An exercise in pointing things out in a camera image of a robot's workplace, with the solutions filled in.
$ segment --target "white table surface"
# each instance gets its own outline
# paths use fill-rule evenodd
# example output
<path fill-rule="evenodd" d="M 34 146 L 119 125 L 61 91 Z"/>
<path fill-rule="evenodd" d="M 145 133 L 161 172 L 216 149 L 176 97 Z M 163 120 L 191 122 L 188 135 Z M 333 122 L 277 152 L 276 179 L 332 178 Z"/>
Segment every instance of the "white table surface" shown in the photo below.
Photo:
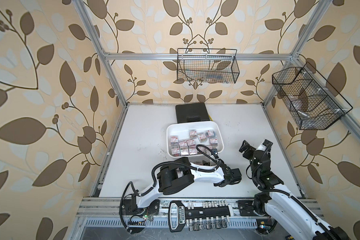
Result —
<path fill-rule="evenodd" d="M 239 152 L 243 140 L 258 147 L 264 139 L 273 142 L 271 171 L 291 192 L 301 197 L 269 122 L 258 104 L 206 105 L 209 115 L 220 128 L 225 148 L 219 154 L 231 169 L 239 168 L 242 180 L 236 185 L 214 187 L 211 183 L 193 183 L 166 197 L 254 197 L 259 190 L 245 175 L 249 160 Z M 151 170 L 160 162 L 173 161 L 167 154 L 166 130 L 177 123 L 175 105 L 129 106 L 119 139 L 111 158 L 100 197 L 121 197 L 125 186 L 133 181 L 143 190 L 152 183 Z"/>

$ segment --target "vent grille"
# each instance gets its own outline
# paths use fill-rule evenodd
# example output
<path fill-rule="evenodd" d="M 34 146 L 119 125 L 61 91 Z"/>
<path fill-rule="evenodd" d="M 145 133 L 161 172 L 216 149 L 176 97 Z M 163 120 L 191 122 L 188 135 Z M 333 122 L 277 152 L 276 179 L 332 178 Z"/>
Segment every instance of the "vent grille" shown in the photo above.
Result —
<path fill-rule="evenodd" d="M 231 218 L 227 225 L 228 228 L 257 228 L 256 219 L 250 218 Z M 119 217 L 91 217 L 87 219 L 86 227 L 123 227 L 123 225 Z M 133 227 L 167 228 L 168 218 L 154 218 L 152 222 L 147 221 L 146 226 Z"/>

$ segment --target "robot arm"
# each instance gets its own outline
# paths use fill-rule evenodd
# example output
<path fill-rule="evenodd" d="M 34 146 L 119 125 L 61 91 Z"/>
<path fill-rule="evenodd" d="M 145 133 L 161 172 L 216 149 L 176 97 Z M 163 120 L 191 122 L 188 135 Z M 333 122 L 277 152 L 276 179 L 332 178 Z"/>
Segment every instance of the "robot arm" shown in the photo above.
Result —
<path fill-rule="evenodd" d="M 254 197 L 254 213 L 272 216 L 296 240 L 348 240 L 340 228 L 332 228 L 327 222 L 311 212 L 270 167 L 272 142 L 265 140 L 257 149 L 243 142 L 240 152 L 250 160 L 253 183 L 262 192 Z"/>
<path fill-rule="evenodd" d="M 153 187 L 153 183 L 142 192 L 153 189 L 144 196 L 136 196 L 137 208 L 148 207 L 152 201 L 158 199 L 162 195 L 175 194 L 193 182 L 210 182 L 215 186 L 224 187 L 226 185 L 237 184 L 241 180 L 239 169 L 230 169 L 222 163 L 220 167 L 212 172 L 202 172 L 202 170 L 212 170 L 215 166 L 200 166 L 190 163 L 187 157 L 182 157 L 174 162 L 183 162 L 189 164 L 194 169 L 179 167 L 178 165 L 168 165 L 162 167 L 157 174 L 158 184 Z"/>

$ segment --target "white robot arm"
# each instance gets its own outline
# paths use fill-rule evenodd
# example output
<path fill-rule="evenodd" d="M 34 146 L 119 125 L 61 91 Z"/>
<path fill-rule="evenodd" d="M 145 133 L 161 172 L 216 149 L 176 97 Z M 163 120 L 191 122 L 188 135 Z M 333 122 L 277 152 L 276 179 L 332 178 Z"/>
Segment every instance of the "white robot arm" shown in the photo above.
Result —
<path fill-rule="evenodd" d="M 243 142 L 240 152 L 250 160 L 253 183 L 262 192 L 255 195 L 254 213 L 273 217 L 296 240 L 348 240 L 340 228 L 309 210 L 294 196 L 283 181 L 271 172 L 272 142 L 265 140 L 257 149 Z"/>

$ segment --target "white label on box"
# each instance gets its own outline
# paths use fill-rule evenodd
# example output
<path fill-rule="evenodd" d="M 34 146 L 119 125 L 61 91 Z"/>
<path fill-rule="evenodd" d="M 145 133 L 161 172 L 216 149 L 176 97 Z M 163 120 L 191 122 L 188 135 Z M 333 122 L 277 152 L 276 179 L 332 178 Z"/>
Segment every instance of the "white label on box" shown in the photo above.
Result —
<path fill-rule="evenodd" d="M 187 141 L 188 146 L 195 145 L 195 141 L 193 139 Z"/>
<path fill-rule="evenodd" d="M 202 133 L 202 134 L 199 135 L 199 139 L 203 139 L 203 138 L 206 138 L 206 136 L 205 136 L 204 133 Z"/>
<path fill-rule="evenodd" d="M 187 141 L 182 141 L 179 142 L 180 147 L 186 147 L 187 146 Z"/>
<path fill-rule="evenodd" d="M 189 155 L 195 155 L 197 154 L 197 150 L 194 148 L 189 149 Z"/>
<path fill-rule="evenodd" d="M 172 148 L 172 154 L 180 153 L 180 148 Z"/>
<path fill-rule="evenodd" d="M 181 149 L 180 152 L 181 152 L 181 155 L 182 155 L 182 156 L 183 156 L 183 155 L 189 155 L 189 154 L 188 154 L 188 149 Z"/>

